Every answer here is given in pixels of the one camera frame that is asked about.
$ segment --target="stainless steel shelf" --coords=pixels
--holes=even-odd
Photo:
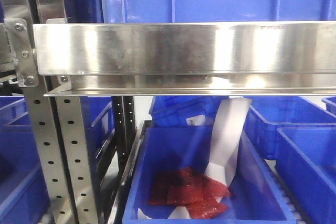
[[[63,95],[331,94],[336,22],[35,24]]]
[[[335,73],[336,22],[35,24],[42,75]]]
[[[199,76],[73,76],[45,94],[82,95],[332,95],[336,74],[224,74]]]

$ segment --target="screw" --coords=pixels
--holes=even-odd
[[[21,56],[22,56],[22,58],[26,59],[29,56],[29,52],[28,51],[22,51]]]
[[[24,26],[23,26],[22,23],[16,23],[15,24],[15,29],[18,30],[18,31],[23,31]]]
[[[27,82],[32,84],[34,82],[34,76],[27,76]]]
[[[67,76],[61,76],[60,81],[61,82],[68,82],[69,78]]]

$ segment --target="red package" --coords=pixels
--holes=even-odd
[[[173,172],[158,172],[151,190],[149,205],[167,205],[167,194],[172,183]]]
[[[213,197],[230,197],[231,193],[229,188],[196,170],[193,169],[193,175],[195,177],[201,177],[203,179],[204,185],[204,194],[207,196],[212,195]]]
[[[167,204],[185,206],[203,200],[203,181],[193,176],[190,167],[179,170],[169,187]]]
[[[214,197],[230,195],[224,184],[186,167],[157,173],[149,204],[186,206],[192,219],[209,219],[227,210]]]
[[[210,219],[227,210],[227,205],[218,203],[213,197],[187,206],[192,219]]]

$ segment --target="white label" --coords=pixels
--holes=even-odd
[[[187,118],[187,124],[189,126],[201,126],[205,124],[205,115],[197,115],[192,118]]]

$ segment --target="metal rack post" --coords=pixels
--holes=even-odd
[[[35,0],[0,0],[18,81],[21,82],[56,224],[77,223],[67,160],[55,99],[44,97],[53,87],[37,75],[32,24],[38,22]]]

